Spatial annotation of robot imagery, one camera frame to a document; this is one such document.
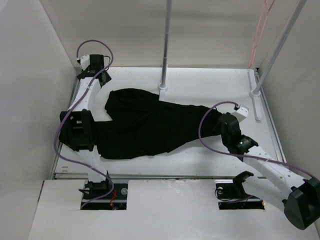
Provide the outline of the black trousers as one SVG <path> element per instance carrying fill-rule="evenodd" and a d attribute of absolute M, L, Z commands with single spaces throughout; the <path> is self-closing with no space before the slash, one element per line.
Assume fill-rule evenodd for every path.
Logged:
<path fill-rule="evenodd" d="M 199 137 L 218 136 L 222 113 L 202 105 L 160 101 L 155 93 L 125 88 L 109 93 L 110 121 L 96 121 L 93 136 L 107 160 L 128 160 L 169 153 Z"/>

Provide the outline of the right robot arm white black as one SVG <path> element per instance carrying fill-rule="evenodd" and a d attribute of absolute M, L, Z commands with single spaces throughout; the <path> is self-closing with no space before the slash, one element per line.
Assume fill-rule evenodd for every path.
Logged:
<path fill-rule="evenodd" d="M 284 213 L 299 230 L 305 230 L 320 217 L 320 181 L 306 179 L 291 171 L 284 163 L 273 160 L 252 138 L 243 135 L 238 119 L 222 114 L 216 125 L 223 145 L 243 163 L 262 174 L 243 171 L 227 186 L 217 184 L 223 200 L 242 200 L 253 196 L 266 201 Z"/>

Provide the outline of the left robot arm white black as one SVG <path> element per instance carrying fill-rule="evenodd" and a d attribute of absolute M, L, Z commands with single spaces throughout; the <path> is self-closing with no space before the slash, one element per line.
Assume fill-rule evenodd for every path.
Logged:
<path fill-rule="evenodd" d="M 105 56 L 86 54 L 77 59 L 81 72 L 77 76 L 79 86 L 75 98 L 67 111 L 60 113 L 62 124 L 59 141 L 79 157 L 78 162 L 88 168 L 88 182 L 83 193 L 87 205 L 96 200 L 105 200 L 112 195 L 113 184 L 109 173 L 102 166 L 98 152 L 98 130 L 91 112 L 101 88 L 111 80 L 105 67 Z"/>

